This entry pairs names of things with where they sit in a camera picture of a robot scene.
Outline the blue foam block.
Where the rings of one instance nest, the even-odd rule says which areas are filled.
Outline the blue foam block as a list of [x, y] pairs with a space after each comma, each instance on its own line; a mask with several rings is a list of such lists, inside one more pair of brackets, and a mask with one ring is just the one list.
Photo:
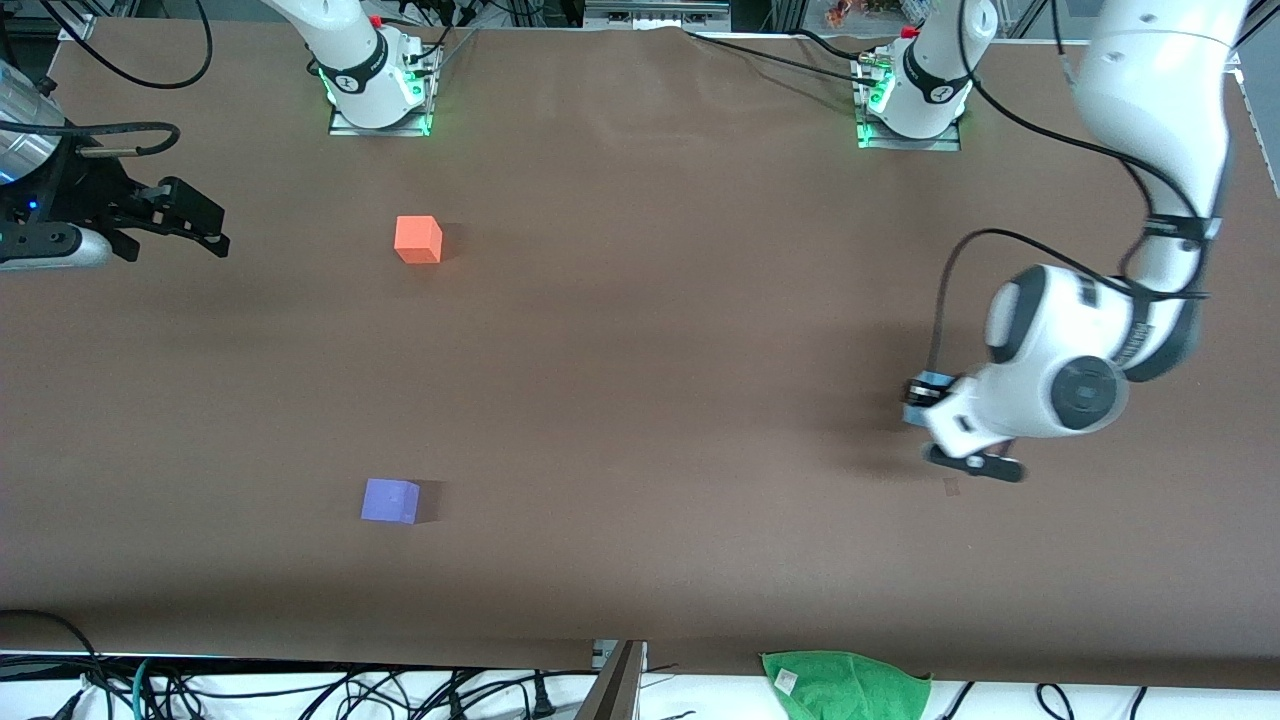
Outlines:
[[[910, 379], [937, 379], [937, 380], [947, 379], [948, 380], [948, 392], [950, 392], [951, 386], [956, 382], [956, 377], [955, 375], [947, 375], [947, 374], [938, 373], [938, 372], [920, 372], [919, 374], [916, 374], [915, 377], [913, 377]], [[910, 425], [924, 427], [925, 425], [924, 411], [927, 409], [929, 409], [929, 407], [909, 407], [906, 405], [906, 383], [908, 383], [908, 380], [905, 382], [905, 384], [902, 387], [902, 396], [901, 396], [901, 398], [902, 398], [902, 420], [905, 423], [910, 424]]]

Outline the orange foam block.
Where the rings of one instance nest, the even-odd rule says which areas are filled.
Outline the orange foam block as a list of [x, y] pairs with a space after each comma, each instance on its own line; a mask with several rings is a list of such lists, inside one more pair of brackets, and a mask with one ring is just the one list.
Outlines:
[[439, 264], [443, 259], [443, 229], [435, 217], [397, 217], [393, 247], [404, 264]]

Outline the purple foam block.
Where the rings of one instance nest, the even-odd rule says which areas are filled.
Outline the purple foam block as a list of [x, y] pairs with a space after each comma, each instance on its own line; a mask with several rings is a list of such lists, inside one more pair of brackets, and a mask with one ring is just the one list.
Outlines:
[[419, 515], [420, 486], [412, 480], [370, 478], [366, 482], [360, 519], [413, 525]]

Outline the brown table cover sheet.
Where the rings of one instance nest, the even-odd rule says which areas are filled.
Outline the brown table cover sheet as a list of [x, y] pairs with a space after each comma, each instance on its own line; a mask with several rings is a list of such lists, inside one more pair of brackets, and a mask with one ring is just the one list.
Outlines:
[[[0, 272], [0, 609], [105, 653], [682, 673], [849, 650], [913, 674], [1280, 689], [1280, 199], [1239, 85], [1203, 340], [1006, 484], [900, 420], [982, 227], [1110, 273], [1117, 164], [973, 102], [957, 152], [858, 146], [837, 81], [677, 29], [472, 36], [426, 138], [333, 137], [284, 23], [78, 123], [221, 204], [230, 254]], [[439, 264], [396, 218], [435, 217]], [[420, 486], [365, 521], [367, 479]]]

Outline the green microfibre cloth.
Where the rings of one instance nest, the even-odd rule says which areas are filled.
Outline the green microfibre cloth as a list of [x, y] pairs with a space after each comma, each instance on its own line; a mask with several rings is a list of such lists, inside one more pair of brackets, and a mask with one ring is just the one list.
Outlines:
[[922, 720], [933, 678], [844, 651], [763, 653], [787, 720]]

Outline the aluminium profile bar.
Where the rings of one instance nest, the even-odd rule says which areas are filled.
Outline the aluminium profile bar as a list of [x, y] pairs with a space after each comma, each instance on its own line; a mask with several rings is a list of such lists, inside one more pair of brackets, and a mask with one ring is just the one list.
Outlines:
[[637, 720], [637, 697], [646, 671], [646, 641], [613, 641], [604, 665], [573, 720]]

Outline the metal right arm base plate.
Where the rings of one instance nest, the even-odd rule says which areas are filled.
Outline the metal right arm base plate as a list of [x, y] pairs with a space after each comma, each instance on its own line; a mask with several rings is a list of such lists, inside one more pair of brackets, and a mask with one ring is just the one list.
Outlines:
[[346, 69], [321, 64], [320, 78], [332, 104], [334, 136], [426, 137], [440, 74], [442, 50], [390, 51], [384, 40], [365, 61]]

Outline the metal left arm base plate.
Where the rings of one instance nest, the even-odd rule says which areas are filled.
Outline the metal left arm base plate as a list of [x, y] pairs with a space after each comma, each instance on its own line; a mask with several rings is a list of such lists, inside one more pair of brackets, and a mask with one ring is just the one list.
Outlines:
[[887, 56], [868, 53], [850, 61], [858, 146], [956, 152], [969, 85], [920, 88], [896, 73]]

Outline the aluminium rail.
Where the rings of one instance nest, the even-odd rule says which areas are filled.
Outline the aluminium rail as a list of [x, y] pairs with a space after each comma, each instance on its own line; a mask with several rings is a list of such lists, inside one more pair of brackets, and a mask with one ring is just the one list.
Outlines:
[[731, 32], [730, 0], [582, 0], [585, 29], [682, 29]]

